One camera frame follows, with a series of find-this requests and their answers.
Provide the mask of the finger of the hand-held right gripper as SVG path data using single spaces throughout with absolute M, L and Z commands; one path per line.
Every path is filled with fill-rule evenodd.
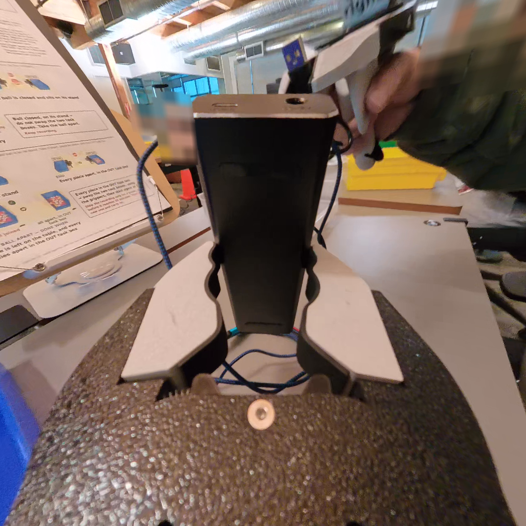
M 313 63 L 310 87 L 320 92 L 375 61 L 380 51 L 380 26 L 371 22 L 346 34 L 318 53 Z
M 287 69 L 280 81 L 278 93 L 311 94 L 312 73 L 313 62 L 304 62 L 302 65 Z

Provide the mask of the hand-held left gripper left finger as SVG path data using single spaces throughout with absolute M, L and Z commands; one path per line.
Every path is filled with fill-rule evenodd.
M 226 360 L 217 249 L 214 242 L 205 242 L 155 285 L 121 373 L 124 381 L 193 382 Z

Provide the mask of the white stand base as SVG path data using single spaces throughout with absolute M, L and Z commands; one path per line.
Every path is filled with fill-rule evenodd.
M 39 318 L 56 318 L 161 262 L 160 253 L 129 242 L 28 286 L 23 297 Z

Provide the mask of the instruction sheet board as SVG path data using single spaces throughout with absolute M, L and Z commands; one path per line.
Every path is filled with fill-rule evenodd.
M 31 1 L 1 1 L 1 296 L 150 232 L 146 146 Z

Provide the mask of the wooden post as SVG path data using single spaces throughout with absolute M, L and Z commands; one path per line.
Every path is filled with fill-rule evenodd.
M 131 111 L 131 100 L 128 93 L 129 89 L 126 87 L 117 69 L 112 47 L 109 44 L 98 44 L 98 48 L 102 54 L 121 112 L 124 117 L 129 119 Z

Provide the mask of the person's right hand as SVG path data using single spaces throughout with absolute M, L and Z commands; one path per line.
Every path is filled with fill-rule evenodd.
M 408 118 L 421 90 L 421 51 L 421 47 L 414 47 L 395 53 L 379 68 L 365 95 L 367 132 L 358 130 L 356 118 L 348 110 L 344 120 L 353 137 L 348 154 L 361 153 L 372 136 L 379 141 L 389 139 Z

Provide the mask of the black office chair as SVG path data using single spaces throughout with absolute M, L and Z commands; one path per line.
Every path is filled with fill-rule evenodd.
M 525 263 L 525 227 L 473 227 L 467 226 L 468 236 L 479 263 L 496 263 L 496 253 L 509 254 L 518 262 Z M 525 314 L 511 304 L 525 304 L 525 270 L 497 273 L 481 269 L 483 280 L 495 281 L 498 290 L 485 286 L 490 302 L 521 324 L 516 340 L 525 343 Z

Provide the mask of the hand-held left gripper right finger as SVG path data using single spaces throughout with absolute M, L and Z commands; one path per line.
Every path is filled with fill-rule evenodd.
M 311 377 L 331 387 L 358 380 L 399 385 L 404 375 L 369 285 L 323 247 L 311 247 L 307 304 L 301 315 L 297 359 Z

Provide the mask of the black USB hub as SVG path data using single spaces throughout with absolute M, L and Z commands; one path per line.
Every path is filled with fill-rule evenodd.
M 236 327 L 293 329 L 338 110 L 323 94 L 193 101 L 198 169 Z

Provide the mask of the silver ventilation duct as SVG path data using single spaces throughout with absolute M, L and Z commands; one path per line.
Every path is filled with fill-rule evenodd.
M 186 63 L 343 18 L 343 1 L 252 1 L 165 38 Z

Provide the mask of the blue plastic bin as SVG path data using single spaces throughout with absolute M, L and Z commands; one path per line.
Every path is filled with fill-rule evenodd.
M 21 489 L 39 434 L 15 379 L 1 365 L 1 525 Z

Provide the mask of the person's right forearm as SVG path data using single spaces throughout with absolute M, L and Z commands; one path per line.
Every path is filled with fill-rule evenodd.
M 461 84 L 420 89 L 391 138 L 468 187 L 525 195 L 525 88 L 467 96 Z

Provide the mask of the yellow plastic bin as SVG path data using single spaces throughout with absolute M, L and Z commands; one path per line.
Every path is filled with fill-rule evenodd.
M 380 143 L 384 158 L 368 170 L 360 170 L 348 157 L 343 179 L 349 191 L 432 189 L 443 181 L 446 170 L 419 161 L 401 150 L 396 141 Z

